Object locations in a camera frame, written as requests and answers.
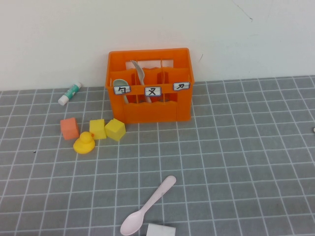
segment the utensil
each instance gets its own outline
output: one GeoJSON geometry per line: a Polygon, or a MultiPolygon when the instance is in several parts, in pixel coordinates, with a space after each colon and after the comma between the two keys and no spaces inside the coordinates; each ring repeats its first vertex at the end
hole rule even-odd
{"type": "Polygon", "coordinates": [[[120,227],[120,233],[127,236],[137,232],[143,224],[144,214],[175,184],[175,182],[176,178],[174,176],[166,177],[144,206],[126,218],[120,227]]]}
{"type": "MultiPolygon", "coordinates": [[[[114,86],[129,86],[128,82],[126,80],[123,80],[123,79],[114,80],[113,85],[114,86]]],[[[125,101],[125,103],[129,103],[126,95],[124,95],[124,101],[125,101]]]]}
{"type": "MultiPolygon", "coordinates": [[[[143,69],[139,66],[139,64],[136,61],[131,60],[131,62],[134,65],[134,67],[136,67],[140,84],[144,85],[144,71],[143,71],[143,69]]],[[[145,96],[145,99],[146,99],[146,102],[152,103],[152,101],[149,97],[145,96]]]]}

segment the crate compartment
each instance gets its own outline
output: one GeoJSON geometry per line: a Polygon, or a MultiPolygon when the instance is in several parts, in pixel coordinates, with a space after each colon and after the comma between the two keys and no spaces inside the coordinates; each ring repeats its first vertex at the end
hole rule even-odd
{"type": "Polygon", "coordinates": [[[108,89],[114,117],[124,123],[185,121],[190,120],[193,73],[188,49],[165,49],[111,52],[109,54],[106,88],[108,89]],[[135,69],[126,69],[130,60],[160,60],[161,67],[143,68],[144,83],[140,85],[135,69]],[[173,67],[163,67],[164,60],[172,60],[173,67]],[[130,85],[126,93],[115,95],[113,81],[124,79],[130,85]],[[188,82],[190,87],[174,90],[174,83],[188,82]],[[145,101],[145,88],[160,87],[160,96],[151,96],[152,103],[145,101]]]}

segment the yellow rubber duck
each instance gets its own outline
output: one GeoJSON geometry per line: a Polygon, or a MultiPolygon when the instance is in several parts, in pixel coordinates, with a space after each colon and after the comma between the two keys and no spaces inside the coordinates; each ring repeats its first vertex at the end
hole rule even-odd
{"type": "Polygon", "coordinates": [[[79,154],[86,154],[95,147],[95,141],[90,132],[83,132],[75,141],[73,149],[79,154]]]}

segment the foam cube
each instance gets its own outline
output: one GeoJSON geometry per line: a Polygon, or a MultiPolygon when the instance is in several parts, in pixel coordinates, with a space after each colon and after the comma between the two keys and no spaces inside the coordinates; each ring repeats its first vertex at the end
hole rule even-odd
{"type": "Polygon", "coordinates": [[[80,132],[75,118],[62,119],[60,121],[60,127],[65,140],[79,138],[80,132]]]}
{"type": "Polygon", "coordinates": [[[94,136],[95,140],[97,139],[106,139],[106,132],[105,132],[105,120],[104,119],[95,119],[90,120],[90,133],[94,136]]]}
{"type": "Polygon", "coordinates": [[[105,125],[105,131],[109,138],[119,141],[126,133],[125,124],[117,119],[112,119],[105,125]]]}

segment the white label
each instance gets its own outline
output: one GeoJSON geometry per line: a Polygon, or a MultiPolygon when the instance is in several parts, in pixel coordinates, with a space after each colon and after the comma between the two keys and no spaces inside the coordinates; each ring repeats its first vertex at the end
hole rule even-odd
{"type": "Polygon", "coordinates": [[[130,91],[131,91],[130,86],[115,86],[114,87],[114,93],[116,95],[125,94],[130,91]]]}
{"type": "Polygon", "coordinates": [[[162,89],[161,87],[146,87],[145,88],[145,95],[148,97],[157,97],[161,96],[162,89]]]}
{"type": "Polygon", "coordinates": [[[179,91],[182,89],[189,89],[189,87],[190,87],[189,82],[174,83],[174,85],[173,85],[174,91],[179,91]]]}

